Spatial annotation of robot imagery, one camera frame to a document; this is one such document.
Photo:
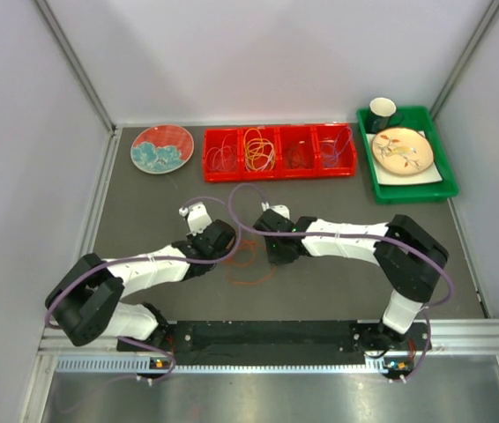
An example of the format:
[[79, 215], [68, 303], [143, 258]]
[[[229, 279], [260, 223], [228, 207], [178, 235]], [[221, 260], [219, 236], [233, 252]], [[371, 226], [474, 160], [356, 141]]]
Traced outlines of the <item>red four-compartment bin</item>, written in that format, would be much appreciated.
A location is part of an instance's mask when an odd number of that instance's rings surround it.
[[253, 182], [353, 176], [357, 153], [347, 123], [209, 129], [206, 182]]

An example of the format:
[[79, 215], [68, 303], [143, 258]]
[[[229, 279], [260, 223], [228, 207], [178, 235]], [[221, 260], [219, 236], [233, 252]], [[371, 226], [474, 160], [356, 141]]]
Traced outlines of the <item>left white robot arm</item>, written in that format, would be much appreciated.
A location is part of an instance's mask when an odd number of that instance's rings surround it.
[[235, 240], [235, 230], [216, 219], [201, 233], [152, 253], [121, 259], [86, 254], [45, 300], [48, 323], [62, 330], [75, 346], [110, 336], [133, 338], [148, 349], [158, 349], [168, 336], [160, 312], [149, 304], [125, 304], [122, 298], [206, 274], [232, 251]]

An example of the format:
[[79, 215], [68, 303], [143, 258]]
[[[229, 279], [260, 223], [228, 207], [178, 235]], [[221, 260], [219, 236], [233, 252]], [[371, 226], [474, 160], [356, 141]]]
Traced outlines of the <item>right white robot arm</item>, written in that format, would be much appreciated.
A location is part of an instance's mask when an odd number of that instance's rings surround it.
[[253, 225], [264, 235], [268, 260], [289, 264], [302, 256], [336, 256], [377, 265], [392, 286], [375, 330], [359, 336], [365, 351], [400, 348], [414, 318], [428, 305], [449, 252], [413, 219], [397, 215], [388, 223], [354, 225], [316, 217], [293, 222], [281, 206], [266, 209]]

